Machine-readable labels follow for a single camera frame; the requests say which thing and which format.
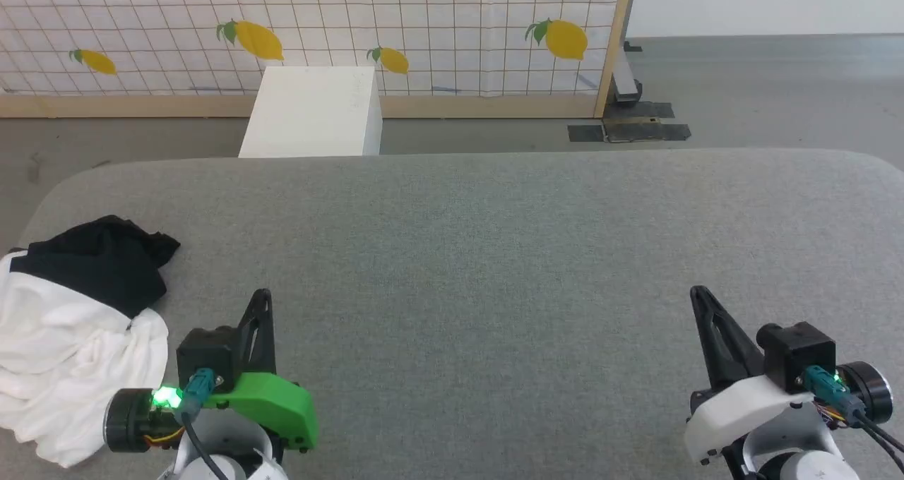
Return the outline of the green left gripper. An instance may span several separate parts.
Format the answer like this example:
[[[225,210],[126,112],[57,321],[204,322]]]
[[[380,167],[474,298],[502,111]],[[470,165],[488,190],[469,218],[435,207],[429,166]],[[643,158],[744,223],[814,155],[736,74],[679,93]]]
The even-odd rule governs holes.
[[[145,453],[152,448],[177,449],[188,438],[184,423],[201,437],[201,413],[227,410],[262,428],[275,446],[301,453],[319,442],[319,423],[311,395],[276,375],[273,298],[258,288],[236,331],[235,387],[216,393],[212,373],[195,373],[188,387],[122,389],[112,397],[105,416],[105,444],[115,453]]]

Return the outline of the lemon print partition screen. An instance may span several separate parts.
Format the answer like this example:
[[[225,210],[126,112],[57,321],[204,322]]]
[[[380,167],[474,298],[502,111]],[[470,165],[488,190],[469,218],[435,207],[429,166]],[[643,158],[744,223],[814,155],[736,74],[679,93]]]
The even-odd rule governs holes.
[[[632,0],[0,0],[0,119],[241,117],[361,67],[389,119],[599,119]]]

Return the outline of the grey fabric sofa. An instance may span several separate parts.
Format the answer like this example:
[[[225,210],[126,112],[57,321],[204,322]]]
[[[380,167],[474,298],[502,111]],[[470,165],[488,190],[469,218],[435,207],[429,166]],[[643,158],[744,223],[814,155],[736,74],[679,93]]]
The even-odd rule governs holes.
[[[750,335],[813,323],[891,384],[904,440],[904,172],[833,150],[105,165],[18,240],[106,215],[181,246],[171,345],[273,294],[320,441],[291,480],[726,480],[682,442],[709,386],[689,290]]]

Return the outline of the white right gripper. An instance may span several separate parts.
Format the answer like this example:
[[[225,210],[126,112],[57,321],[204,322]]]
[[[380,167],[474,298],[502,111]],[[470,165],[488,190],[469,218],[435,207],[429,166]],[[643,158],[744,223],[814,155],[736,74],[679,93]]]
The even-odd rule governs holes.
[[[804,391],[789,394],[763,375],[763,352],[709,288],[692,287],[690,299],[711,388],[691,397],[684,447],[692,461],[845,464],[837,429],[863,431],[895,454],[894,437],[881,427],[893,396],[871,364],[849,362],[834,374],[811,366]]]

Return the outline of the white rectangular box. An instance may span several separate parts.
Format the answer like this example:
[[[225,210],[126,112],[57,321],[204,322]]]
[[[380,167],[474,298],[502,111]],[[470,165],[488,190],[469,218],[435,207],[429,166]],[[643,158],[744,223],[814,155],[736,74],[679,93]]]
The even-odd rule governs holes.
[[[381,135],[372,67],[268,67],[238,156],[375,156]]]

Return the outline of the white shirt with black sleeves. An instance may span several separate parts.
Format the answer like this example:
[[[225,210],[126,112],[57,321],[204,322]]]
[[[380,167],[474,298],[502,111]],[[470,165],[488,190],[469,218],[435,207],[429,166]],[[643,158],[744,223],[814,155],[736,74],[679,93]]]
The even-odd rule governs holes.
[[[164,378],[179,246],[108,215],[0,258],[0,428],[63,468],[100,450],[111,397]]]

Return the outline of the grey metal screen foot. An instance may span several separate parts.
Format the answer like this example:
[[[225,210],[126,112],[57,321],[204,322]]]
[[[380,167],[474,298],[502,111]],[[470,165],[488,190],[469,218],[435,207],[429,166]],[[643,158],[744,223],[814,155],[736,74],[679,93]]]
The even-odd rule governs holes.
[[[635,107],[643,94],[642,84],[635,78],[629,63],[630,52],[642,52],[640,46],[633,46],[624,40],[614,60],[612,73],[612,103],[619,107]]]

